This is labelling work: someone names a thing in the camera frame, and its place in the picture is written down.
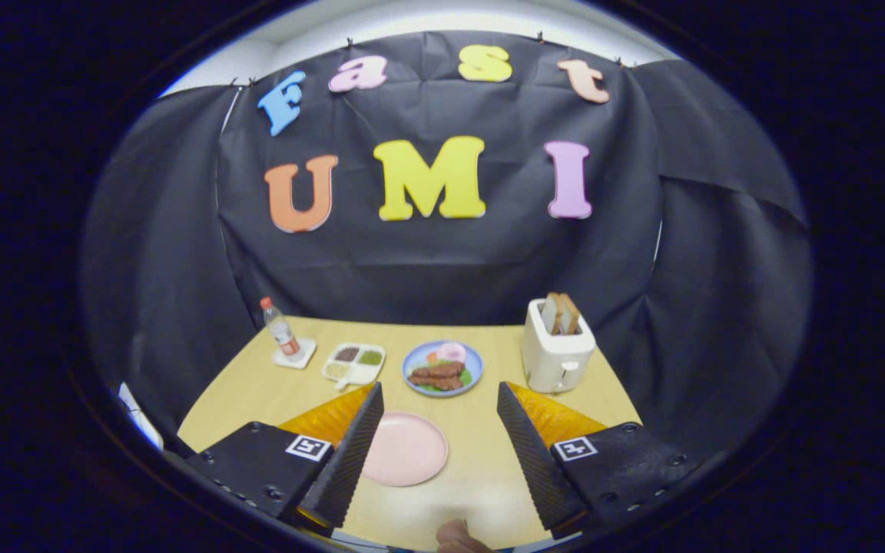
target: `letter m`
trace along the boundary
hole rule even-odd
[[[382,220],[408,220],[411,196],[422,217],[431,216],[439,194],[439,214],[449,218],[481,217],[487,207],[477,188],[477,157],[484,151],[478,137],[451,137],[439,149],[432,168],[426,165],[408,140],[386,141],[375,147],[375,158],[384,165],[384,205],[378,211]]]

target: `pink plate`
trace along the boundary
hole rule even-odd
[[[384,412],[361,472],[385,486],[414,486],[446,465],[443,432],[413,413]]]

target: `water bottle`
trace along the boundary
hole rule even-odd
[[[261,312],[264,315],[264,325],[268,328],[268,333],[278,342],[278,347],[282,350],[282,354],[290,361],[298,361],[303,358],[303,350],[300,349],[296,337],[289,328],[288,321],[285,316],[273,304],[270,297],[261,298]]]

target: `finger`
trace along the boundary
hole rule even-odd
[[[436,553],[475,553],[472,549],[467,548],[463,543],[457,541],[448,541],[440,543]]]
[[[466,521],[449,521],[440,526],[436,532],[436,540],[442,544],[458,543],[460,546],[471,553],[493,553],[494,550],[487,547],[480,540],[470,538],[470,533],[466,526]]]
[[[456,541],[461,535],[469,535],[469,531],[466,528],[466,521],[463,518],[456,518],[439,526],[436,531],[436,541],[439,543]]]

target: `toaster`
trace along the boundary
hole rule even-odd
[[[545,298],[528,302],[528,316],[521,337],[521,358],[528,388],[541,393],[573,389],[586,371],[589,357],[596,349],[596,339],[585,319],[579,316],[575,335],[552,336],[545,329],[540,309]]]

